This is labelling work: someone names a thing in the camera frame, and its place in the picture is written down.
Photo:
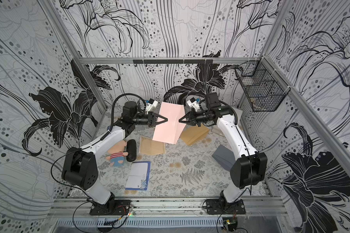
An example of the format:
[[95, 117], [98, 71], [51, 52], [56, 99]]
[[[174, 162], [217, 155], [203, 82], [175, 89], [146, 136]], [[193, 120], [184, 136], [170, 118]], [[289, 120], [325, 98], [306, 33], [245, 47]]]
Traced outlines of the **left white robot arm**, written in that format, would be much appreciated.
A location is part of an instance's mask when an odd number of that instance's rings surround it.
[[150, 103], [150, 101], [145, 101], [137, 94], [125, 93], [119, 95], [112, 104], [109, 129], [94, 141], [81, 148], [72, 147], [65, 154], [61, 178], [72, 184], [73, 187], [83, 190], [88, 197], [100, 205], [110, 202], [114, 195], [98, 180], [96, 157], [104, 155], [111, 147], [116, 146], [129, 136], [135, 130], [136, 125], [154, 127], [168, 121], [168, 118], [153, 111], [143, 111], [140, 105], [134, 101], [125, 103], [122, 108], [122, 116], [115, 121], [115, 105], [124, 96], [137, 97], [143, 102], [144, 106]]

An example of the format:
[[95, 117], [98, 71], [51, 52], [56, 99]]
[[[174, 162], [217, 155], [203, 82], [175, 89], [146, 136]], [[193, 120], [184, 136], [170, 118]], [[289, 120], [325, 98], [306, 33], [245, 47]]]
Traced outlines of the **pink envelope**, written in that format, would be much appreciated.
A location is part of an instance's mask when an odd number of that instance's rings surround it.
[[157, 125], [154, 130], [153, 140], [168, 144], [176, 144], [186, 124], [179, 120], [185, 116], [183, 105], [162, 102], [159, 115], [166, 117], [167, 122]]

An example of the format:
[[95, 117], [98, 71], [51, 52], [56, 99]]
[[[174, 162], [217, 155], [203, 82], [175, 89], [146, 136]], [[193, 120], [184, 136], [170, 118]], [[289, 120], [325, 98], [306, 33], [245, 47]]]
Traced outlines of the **yellow kraft envelope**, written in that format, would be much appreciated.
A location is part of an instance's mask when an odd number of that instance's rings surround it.
[[181, 135], [180, 139], [187, 145], [191, 146], [194, 143], [203, 140], [208, 134], [210, 129], [207, 128], [204, 125], [198, 126], [191, 126], [187, 129], [185, 129]]

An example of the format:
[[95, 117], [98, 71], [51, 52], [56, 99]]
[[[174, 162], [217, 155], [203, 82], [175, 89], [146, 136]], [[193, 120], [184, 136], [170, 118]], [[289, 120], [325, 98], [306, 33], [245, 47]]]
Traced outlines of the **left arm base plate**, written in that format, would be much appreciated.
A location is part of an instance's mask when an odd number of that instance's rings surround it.
[[91, 216], [124, 216], [128, 214], [131, 207], [131, 200], [112, 200], [106, 204], [98, 204], [94, 201], [91, 203], [89, 212]]

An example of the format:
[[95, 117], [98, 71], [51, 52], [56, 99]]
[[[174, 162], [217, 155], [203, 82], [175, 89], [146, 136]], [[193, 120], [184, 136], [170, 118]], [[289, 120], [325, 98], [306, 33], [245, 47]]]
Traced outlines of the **white blue-bordered letter paper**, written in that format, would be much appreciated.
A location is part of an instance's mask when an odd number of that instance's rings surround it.
[[149, 183], [151, 162], [133, 162], [127, 178], [125, 190], [146, 191]]

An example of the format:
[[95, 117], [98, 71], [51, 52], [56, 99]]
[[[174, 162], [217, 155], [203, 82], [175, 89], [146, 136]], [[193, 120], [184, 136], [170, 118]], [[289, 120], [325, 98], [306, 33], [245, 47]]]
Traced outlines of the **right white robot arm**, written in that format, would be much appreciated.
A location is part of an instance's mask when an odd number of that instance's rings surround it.
[[190, 111], [179, 119], [180, 123], [200, 127], [212, 121], [227, 139], [235, 162], [230, 169], [231, 183], [221, 192], [220, 201], [224, 205], [238, 201], [246, 189], [263, 181], [266, 173], [267, 156], [256, 150], [238, 126], [236, 111], [216, 93], [210, 93], [203, 100], [191, 98], [186, 102]]

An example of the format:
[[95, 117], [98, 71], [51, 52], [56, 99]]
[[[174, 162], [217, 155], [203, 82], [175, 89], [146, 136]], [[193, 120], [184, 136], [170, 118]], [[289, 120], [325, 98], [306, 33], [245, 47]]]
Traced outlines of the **dark grey envelope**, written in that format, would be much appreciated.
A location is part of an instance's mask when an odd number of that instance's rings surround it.
[[219, 145], [212, 158], [226, 171], [230, 171], [235, 163], [234, 153], [223, 145]]

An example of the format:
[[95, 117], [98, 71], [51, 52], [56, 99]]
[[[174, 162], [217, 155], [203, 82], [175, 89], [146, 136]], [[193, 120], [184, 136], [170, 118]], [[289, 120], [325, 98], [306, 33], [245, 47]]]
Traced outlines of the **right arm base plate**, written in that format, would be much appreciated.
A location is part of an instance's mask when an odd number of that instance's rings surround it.
[[206, 199], [202, 204], [208, 215], [244, 215], [246, 214], [243, 200], [234, 203], [223, 203], [218, 199]]

